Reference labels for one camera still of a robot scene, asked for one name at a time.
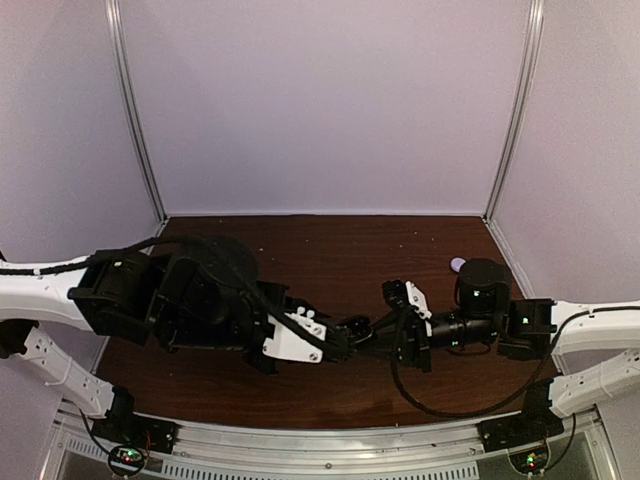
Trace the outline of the left small circuit board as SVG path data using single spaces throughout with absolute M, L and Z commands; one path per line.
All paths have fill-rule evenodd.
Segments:
M 146 467 L 148 458 L 145 451 L 136 447 L 116 445 L 108 454 L 107 465 L 116 475 L 137 475 Z

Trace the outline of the front aluminium rail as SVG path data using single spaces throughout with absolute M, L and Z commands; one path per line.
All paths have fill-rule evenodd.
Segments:
M 571 450 L 541 479 L 622 479 L 597 411 L 577 418 Z M 476 423 L 304 431 L 179 422 L 172 453 L 152 453 L 141 473 L 158 479 L 527 479 L 511 466 L 509 450 L 484 448 Z M 59 406 L 47 441 L 39 479 L 63 478 L 63 467 L 71 467 L 63 460 L 78 457 L 94 462 L 90 479 L 111 477 L 106 454 L 71 403 Z

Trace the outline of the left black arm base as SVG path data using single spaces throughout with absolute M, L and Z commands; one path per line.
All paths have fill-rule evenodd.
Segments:
M 175 422 L 134 412 L 134 397 L 124 387 L 112 389 L 114 398 L 104 419 L 93 421 L 91 433 L 113 443 L 171 454 L 178 434 Z

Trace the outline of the black glossy charging case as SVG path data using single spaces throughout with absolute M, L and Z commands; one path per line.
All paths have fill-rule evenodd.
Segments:
M 348 338 L 352 345 L 359 345 L 371 340 L 375 336 L 371 320 L 358 315 L 345 320 L 345 328 L 348 330 Z

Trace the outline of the right small circuit board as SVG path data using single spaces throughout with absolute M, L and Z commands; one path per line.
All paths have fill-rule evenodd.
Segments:
M 536 475 L 544 470 L 550 459 L 547 447 L 539 446 L 509 453 L 511 467 L 521 475 Z

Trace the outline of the left aluminium frame post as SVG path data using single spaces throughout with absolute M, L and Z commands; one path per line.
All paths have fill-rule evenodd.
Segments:
M 129 130 L 142 181 L 149 197 L 156 221 L 163 224 L 168 216 L 161 199 L 156 176 L 153 172 L 147 142 L 134 91 L 133 78 L 128 61 L 120 2 L 104 1 L 107 29 L 111 41 L 119 88 L 123 100 L 125 120 Z

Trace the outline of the lavender charging case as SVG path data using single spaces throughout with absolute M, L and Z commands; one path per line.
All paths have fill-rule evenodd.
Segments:
M 454 257 L 450 261 L 451 270 L 455 273 L 459 273 L 462 266 L 466 263 L 466 260 L 461 257 Z

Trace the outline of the right aluminium frame post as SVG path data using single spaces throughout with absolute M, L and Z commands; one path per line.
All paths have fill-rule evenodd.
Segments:
M 529 2 L 524 46 L 514 94 L 514 101 L 501 150 L 498 169 L 483 215 L 483 220 L 486 224 L 490 224 L 492 222 L 497 212 L 523 126 L 526 107 L 539 58 L 544 29 L 544 6 L 544 0 L 532 0 Z

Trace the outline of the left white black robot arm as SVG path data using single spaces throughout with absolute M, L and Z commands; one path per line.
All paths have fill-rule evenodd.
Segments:
M 1 266 L 1 355 L 23 361 L 89 418 L 104 419 L 123 444 L 144 424 L 123 387 L 83 368 L 41 329 L 57 323 L 137 345 L 223 349 L 268 370 L 278 360 L 317 364 L 329 329 L 304 307 L 289 309 L 282 285 L 259 278 L 258 263 L 228 236 L 159 238 L 62 263 Z

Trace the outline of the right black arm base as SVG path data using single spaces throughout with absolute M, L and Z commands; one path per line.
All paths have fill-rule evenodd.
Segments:
M 564 432 L 563 420 L 551 411 L 552 383 L 553 379 L 546 379 L 528 387 L 519 413 L 478 424 L 486 453 L 541 442 Z

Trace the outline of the small circuit board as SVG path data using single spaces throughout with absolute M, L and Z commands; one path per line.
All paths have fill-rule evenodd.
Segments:
M 539 446 L 509 453 L 511 467 L 521 475 L 536 475 L 544 470 L 550 459 L 547 447 Z
M 148 458 L 145 451 L 136 447 L 116 445 L 108 454 L 107 465 L 116 475 L 137 475 L 146 467 Z

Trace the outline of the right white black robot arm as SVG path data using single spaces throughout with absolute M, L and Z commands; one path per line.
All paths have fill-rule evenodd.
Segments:
M 410 281 L 388 281 L 383 297 L 390 311 L 375 323 L 357 321 L 351 342 L 360 353 L 387 355 L 396 389 L 414 408 L 443 419 L 480 417 L 519 397 L 523 412 L 513 419 L 519 440 L 535 440 L 551 424 L 639 387 L 639 304 L 581 304 L 549 298 L 515 300 L 508 267 L 485 258 L 462 263 L 454 287 L 456 306 L 430 311 L 422 290 Z M 402 366 L 431 369 L 431 354 L 458 355 L 481 344 L 514 361 L 536 361 L 536 369 L 506 399 L 470 413 L 430 408 L 403 384 Z

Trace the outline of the aluminium frame post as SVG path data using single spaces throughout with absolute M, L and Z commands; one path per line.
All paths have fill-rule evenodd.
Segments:
M 492 222 L 497 212 L 523 126 L 526 107 L 539 58 L 544 29 L 544 6 L 544 0 L 532 0 L 529 2 L 524 46 L 514 94 L 514 101 L 501 150 L 498 169 L 483 215 L 483 220 L 486 224 L 490 224 Z
M 149 197 L 156 221 L 163 224 L 168 216 L 161 199 L 156 176 L 153 172 L 147 142 L 134 91 L 133 78 L 128 61 L 120 2 L 104 1 L 107 29 L 111 41 L 119 88 L 123 100 L 125 120 L 129 130 L 142 181 Z

